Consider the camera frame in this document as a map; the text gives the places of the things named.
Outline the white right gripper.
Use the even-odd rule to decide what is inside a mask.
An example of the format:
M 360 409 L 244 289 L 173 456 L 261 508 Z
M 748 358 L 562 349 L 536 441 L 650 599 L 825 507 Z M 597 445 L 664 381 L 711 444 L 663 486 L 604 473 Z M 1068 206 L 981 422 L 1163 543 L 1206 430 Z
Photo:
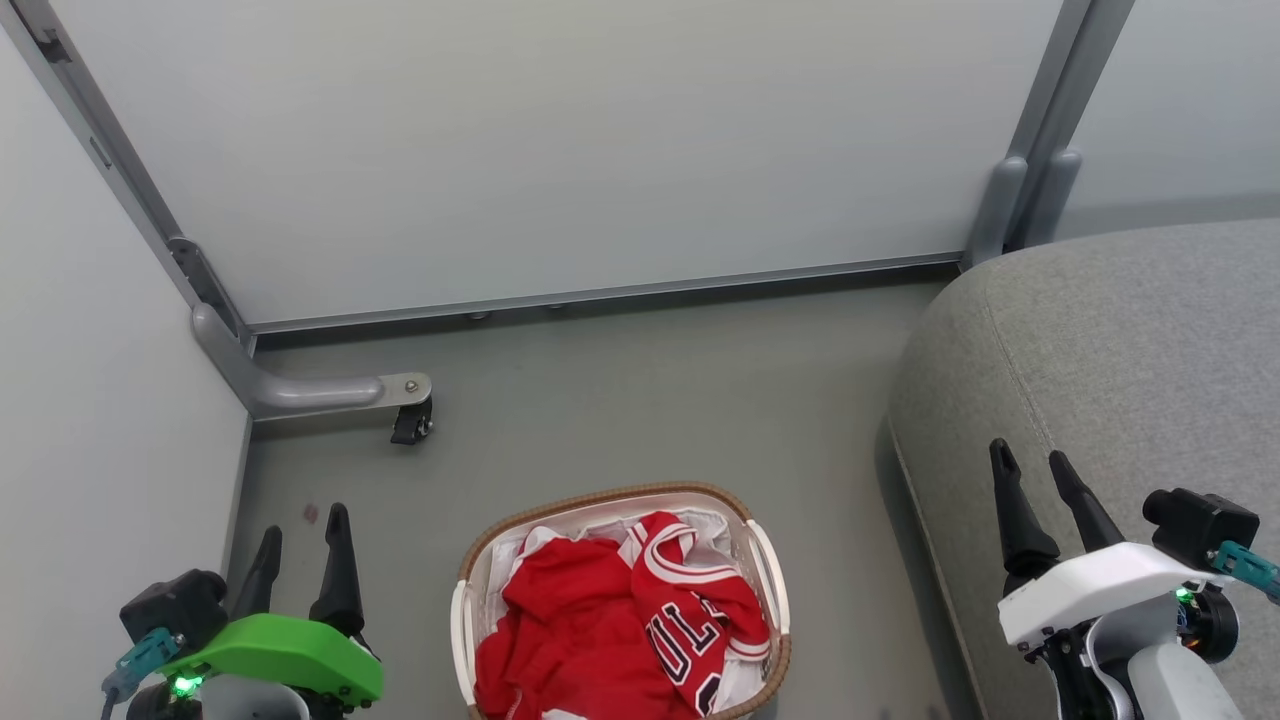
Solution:
M 1184 644 L 1208 664 L 1236 648 L 1236 614 L 1222 597 L 1222 575 L 1185 565 L 1149 544 L 1126 541 L 1068 455 L 1053 450 L 1050 470 L 1087 553 L 1060 562 L 1060 547 L 1021 488 L 1021 470 L 1004 438 L 989 443 L 995 506 L 1006 578 L 997 605 L 1006 644 L 1028 653 L 1059 632 L 1175 594 L 1185 614 Z

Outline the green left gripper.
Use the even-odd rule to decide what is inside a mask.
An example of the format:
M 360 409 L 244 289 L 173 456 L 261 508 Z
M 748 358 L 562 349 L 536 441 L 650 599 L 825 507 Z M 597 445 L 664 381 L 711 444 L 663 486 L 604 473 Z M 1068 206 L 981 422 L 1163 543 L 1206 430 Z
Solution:
M 269 612 L 280 571 L 283 533 L 269 527 L 227 624 L 209 643 L 161 666 L 179 689 L 197 678 L 233 675 L 306 691 L 340 707 L 370 707 L 384 693 L 381 661 L 362 643 L 365 626 L 349 512 L 333 503 L 325 524 L 326 565 L 308 619 Z

